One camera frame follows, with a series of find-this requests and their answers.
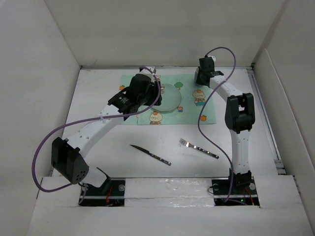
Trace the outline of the green cartoon print cloth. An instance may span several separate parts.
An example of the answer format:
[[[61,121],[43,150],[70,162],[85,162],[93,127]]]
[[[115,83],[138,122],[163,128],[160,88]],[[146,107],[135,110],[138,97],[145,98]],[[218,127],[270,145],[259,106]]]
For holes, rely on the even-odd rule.
[[[193,75],[157,75],[163,84],[174,85],[181,93],[181,103],[171,112],[159,112],[153,108],[123,122],[123,125],[171,125],[171,124],[215,124],[216,114],[213,100],[206,101],[211,89],[194,84]]]

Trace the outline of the purple ceramic mug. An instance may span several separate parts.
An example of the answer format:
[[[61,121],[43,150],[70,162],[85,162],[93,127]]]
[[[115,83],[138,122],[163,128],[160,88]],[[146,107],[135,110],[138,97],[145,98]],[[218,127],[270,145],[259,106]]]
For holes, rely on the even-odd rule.
[[[198,79],[198,73],[199,73],[199,68],[197,67],[194,73],[194,84],[197,85],[197,79]]]

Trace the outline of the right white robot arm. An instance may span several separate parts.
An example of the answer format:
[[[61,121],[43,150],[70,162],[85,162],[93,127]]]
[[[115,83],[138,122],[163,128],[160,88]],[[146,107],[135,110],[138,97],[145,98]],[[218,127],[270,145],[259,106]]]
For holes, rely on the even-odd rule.
[[[235,88],[220,71],[215,70],[215,58],[199,59],[194,81],[215,91],[225,102],[224,121],[231,134],[233,168],[230,169],[227,187],[234,194],[240,193],[250,183],[249,136],[255,123],[254,97]]]

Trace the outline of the light green floral plate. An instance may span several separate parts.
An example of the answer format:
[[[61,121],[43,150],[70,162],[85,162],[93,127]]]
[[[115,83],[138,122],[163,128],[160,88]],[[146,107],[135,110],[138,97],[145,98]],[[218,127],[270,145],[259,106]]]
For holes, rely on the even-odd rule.
[[[154,110],[159,112],[171,112],[180,105],[181,103],[181,93],[171,84],[163,84],[161,92],[161,104],[159,106],[153,106]]]

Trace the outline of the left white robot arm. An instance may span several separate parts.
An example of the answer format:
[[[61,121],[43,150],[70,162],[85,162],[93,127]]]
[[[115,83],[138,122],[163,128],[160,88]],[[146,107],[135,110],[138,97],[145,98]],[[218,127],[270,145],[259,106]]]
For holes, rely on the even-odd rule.
[[[110,176],[99,168],[90,167],[84,160],[93,146],[111,129],[120,125],[141,106],[161,104],[161,85],[155,74],[144,71],[132,77],[128,87],[111,99],[99,116],[88,122],[80,131],[52,142],[51,162],[71,184],[83,183],[99,194],[109,191]]]

